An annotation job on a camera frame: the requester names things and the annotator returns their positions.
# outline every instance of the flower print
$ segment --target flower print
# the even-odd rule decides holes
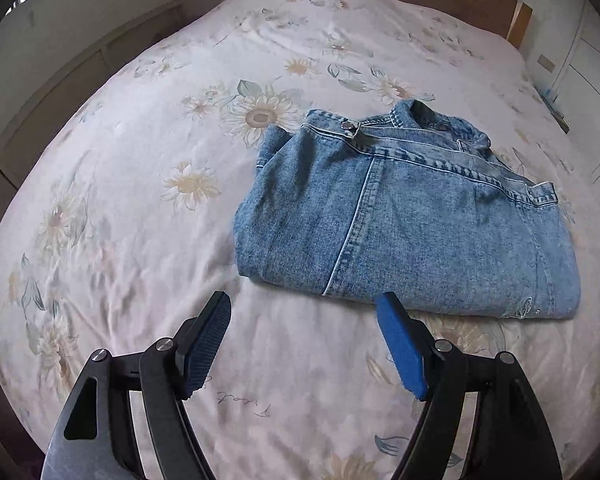
[[[371,73],[374,76],[374,79],[369,83],[371,91],[385,106],[393,106],[402,99],[416,98],[421,101],[433,101],[435,99],[432,94],[421,92],[416,87],[388,76],[378,68],[372,68]]]
[[[70,187],[54,194],[52,205],[38,229],[38,249],[47,258],[59,256],[78,243],[86,224],[86,200],[77,190]]]
[[[224,83],[218,85],[211,85],[204,92],[205,98],[209,102],[216,104],[229,95],[229,91],[224,87]]]
[[[182,68],[183,66],[186,66],[186,64],[176,62],[170,59],[170,56],[162,58],[161,61],[156,61],[155,59],[141,59],[134,71],[134,78],[145,75],[161,75],[170,72],[171,70]]]
[[[42,327],[38,340],[40,367],[43,374],[51,378],[58,397],[65,399],[74,387],[74,374],[71,361],[77,350],[78,336],[69,334],[67,323],[61,316],[55,316]]]
[[[310,59],[293,58],[286,62],[285,70],[290,75],[311,76],[319,74],[318,67],[315,62]]]
[[[354,44],[339,30],[325,33],[320,39],[311,38],[309,41],[320,48],[323,55],[331,54],[338,59],[342,59],[350,54],[357,54],[364,57],[374,56],[371,50],[360,44]]]
[[[240,80],[238,94],[223,109],[222,120],[248,148],[259,142],[269,124],[293,130],[302,121],[300,106],[292,101],[290,91],[277,94],[271,86],[263,91],[257,83]]]
[[[363,456],[352,454],[346,460],[331,453],[332,474],[322,477],[322,480],[376,480],[374,472],[376,462],[367,462]]]
[[[23,281],[19,270],[14,270],[9,275],[9,303],[15,303],[22,297]]]
[[[421,92],[417,88],[407,85],[400,80],[388,76],[376,67],[371,67],[373,79],[364,80],[364,76],[358,70],[339,63],[331,63],[327,72],[338,80],[338,82],[354,92],[372,92],[376,99],[385,106],[395,105],[402,99],[417,98],[421,101],[433,101],[435,96]]]
[[[434,338],[451,341],[466,354],[493,357],[506,349],[504,332],[497,319],[445,316],[416,311],[409,314],[427,325]]]
[[[186,96],[182,100],[187,113],[194,118],[202,119],[214,110],[214,107],[225,99],[229,92],[224,84],[210,86],[196,97]]]
[[[316,7],[326,7],[327,5],[334,10],[349,9],[350,5],[346,0],[309,0]]]
[[[338,57],[353,52],[351,42],[347,38],[334,34],[327,35],[326,51]]]
[[[162,184],[167,188],[162,194],[162,199],[173,200],[174,210],[184,204],[187,209],[194,211],[203,198],[209,199],[220,194],[215,175],[207,168],[194,171],[189,160],[181,161]]]
[[[214,104],[203,97],[185,97],[182,103],[187,109],[187,113],[197,118],[203,118],[205,115],[211,113],[214,108]]]
[[[259,30],[262,23],[269,23],[278,29],[299,27],[309,21],[305,16],[298,16],[287,10],[262,9],[259,12],[250,10],[244,16],[236,16],[237,27],[243,32]]]

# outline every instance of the wrinkled fabric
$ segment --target wrinkled fabric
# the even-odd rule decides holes
[[[403,100],[271,125],[235,215],[241,275],[439,314],[569,317],[580,279],[550,182],[513,173],[467,121]]]

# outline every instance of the blue gripper pad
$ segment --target blue gripper pad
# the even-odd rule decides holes
[[[222,295],[214,308],[209,307],[212,310],[208,317],[203,311],[196,320],[196,322],[202,322],[203,325],[185,357],[184,392],[187,399],[205,384],[206,376],[231,321],[231,300],[226,294]]]
[[[383,294],[376,300],[378,325],[394,359],[402,385],[418,400],[424,400],[429,389],[424,377],[424,360],[397,313],[404,309],[395,294]]]

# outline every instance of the denim seam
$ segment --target denim seam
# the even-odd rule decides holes
[[[402,127],[402,121],[400,120],[400,118],[395,114],[395,107],[391,108],[391,111],[389,112],[389,117],[391,117],[391,122],[394,124],[394,126],[396,128],[401,128]]]
[[[328,135],[328,134],[332,134],[338,137],[342,137],[344,139],[350,139],[351,137],[348,137],[346,135],[341,135],[338,132],[332,132],[331,130],[327,130],[324,128],[320,128],[319,126],[314,126],[313,124],[309,124],[309,123],[304,123],[302,126],[308,126],[310,128],[312,128],[313,130],[315,130],[318,134],[320,135]],[[430,130],[421,130],[419,128],[402,128],[400,127],[401,130],[413,130],[413,131],[417,131],[417,132],[427,132],[429,134],[436,134],[436,132],[432,132]],[[496,168],[504,168],[507,171],[511,171],[507,166],[503,165],[503,164],[497,164],[496,162],[490,162],[488,160],[485,160],[484,158],[482,158],[481,156],[478,155],[474,155],[473,153],[467,152],[465,150],[450,150],[449,148],[444,148],[443,146],[436,146],[435,144],[427,144],[426,142],[418,142],[417,140],[408,140],[408,139],[397,139],[395,137],[378,137],[378,136],[374,136],[374,135],[369,135],[369,134],[363,134],[366,137],[371,137],[372,139],[378,139],[378,140],[395,140],[397,142],[410,142],[413,144],[419,144],[421,146],[430,146],[432,148],[436,148],[437,150],[444,150],[446,152],[451,152],[451,153],[462,153],[465,156],[473,156],[475,158],[477,158],[478,160],[480,160],[481,162],[484,162],[485,164],[489,164],[490,166],[494,166]],[[521,182],[520,180],[516,180],[515,178],[507,178],[506,176],[503,176],[503,178],[506,178],[507,180],[512,180],[514,182]],[[535,184],[533,186],[528,186],[529,188],[533,188],[536,186],[540,186],[541,184],[547,184],[548,181],[545,182],[539,182],[538,184]]]
[[[336,140],[340,140],[341,142],[344,142],[352,150],[354,150],[357,153],[360,153],[361,155],[377,156],[377,157],[382,157],[382,158],[390,158],[391,160],[398,160],[399,162],[405,162],[407,164],[413,164],[414,166],[419,166],[421,168],[428,168],[428,169],[433,170],[433,171],[439,171],[440,173],[454,174],[454,175],[457,175],[457,176],[459,176],[461,178],[465,178],[467,180],[471,180],[472,182],[479,182],[481,184],[485,184],[486,186],[494,187],[495,189],[500,190],[509,200],[512,200],[514,202],[521,202],[521,203],[529,204],[530,206],[536,207],[536,208],[541,208],[541,207],[546,207],[546,206],[550,206],[550,205],[555,205],[555,204],[558,203],[558,199],[554,198],[554,195],[550,195],[550,194],[549,195],[541,195],[538,198],[542,198],[542,197],[547,196],[547,197],[550,198],[550,202],[547,202],[545,204],[536,204],[534,202],[531,202],[530,200],[524,200],[523,197],[521,197],[519,193],[515,193],[516,196],[512,196],[512,194],[514,194],[513,191],[504,189],[502,186],[499,186],[499,185],[494,184],[492,182],[489,182],[487,180],[480,180],[480,179],[476,179],[476,178],[471,178],[470,176],[466,176],[464,174],[458,173],[457,171],[444,170],[442,168],[434,168],[434,167],[432,167],[430,165],[427,165],[427,164],[419,164],[419,163],[417,163],[417,162],[415,162],[413,160],[407,160],[405,158],[400,158],[400,157],[397,157],[397,156],[391,156],[391,155],[387,155],[387,154],[361,152],[359,149],[357,149],[356,147],[354,147],[351,144],[349,144],[348,142],[346,142],[346,140],[345,140],[346,138],[345,137],[342,137],[342,136],[337,135],[337,134],[331,134],[330,135],[330,134],[328,134],[326,132],[318,131],[318,130],[314,129],[314,127],[312,127],[312,126],[311,126],[311,128],[318,135],[322,135],[322,136],[325,136],[325,137],[331,137],[332,139],[336,139]],[[468,171],[472,171],[475,174],[481,175],[477,171],[469,170],[469,169],[467,169],[467,170]]]
[[[546,264],[546,260],[544,259],[544,253],[540,250],[540,244],[538,243],[538,237],[536,237],[536,234],[533,232],[533,229],[531,227],[529,227],[529,224],[525,220],[525,216],[522,214],[522,211],[520,211],[520,207],[521,206],[517,205],[515,209],[518,212],[518,215],[520,216],[520,221],[525,225],[526,230],[529,232],[529,237],[531,238],[531,240],[536,248],[536,251],[538,252],[540,260],[542,261],[542,272],[544,273],[544,278],[546,279],[547,288],[549,289],[549,313],[548,313],[548,315],[551,316],[555,311],[554,281],[551,279],[551,276],[549,274],[549,269]]]
[[[374,166],[375,161],[376,160],[374,158],[372,158],[371,162],[369,163],[369,168],[368,168],[368,170],[366,170],[366,177],[365,177],[365,181],[362,184],[362,188],[360,189],[360,195],[358,196],[358,203],[356,204],[356,210],[353,213],[353,218],[351,219],[351,224],[349,225],[349,230],[347,231],[347,236],[345,236],[345,238],[344,238],[344,242],[342,243],[342,247],[340,248],[340,252],[338,253],[336,262],[333,265],[333,270],[331,271],[331,275],[329,277],[329,281],[327,282],[327,286],[324,288],[324,292],[322,293],[323,296],[326,296],[330,292],[330,289],[333,285],[333,280],[335,279],[336,273],[338,272],[338,268],[340,267],[340,261],[342,259],[342,255],[344,254],[345,248],[347,247],[347,245],[349,243],[349,239],[351,238],[351,235],[354,230],[354,226],[356,224],[356,219],[358,218],[358,213],[360,212],[361,206],[364,202],[366,186],[369,182],[369,176],[371,176],[371,170]]]

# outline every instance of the electrical outlet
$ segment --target electrical outlet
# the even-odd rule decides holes
[[[545,70],[548,70],[549,72],[554,71],[555,64],[552,63],[551,60],[545,56],[540,55],[540,57],[538,58],[538,64]]]

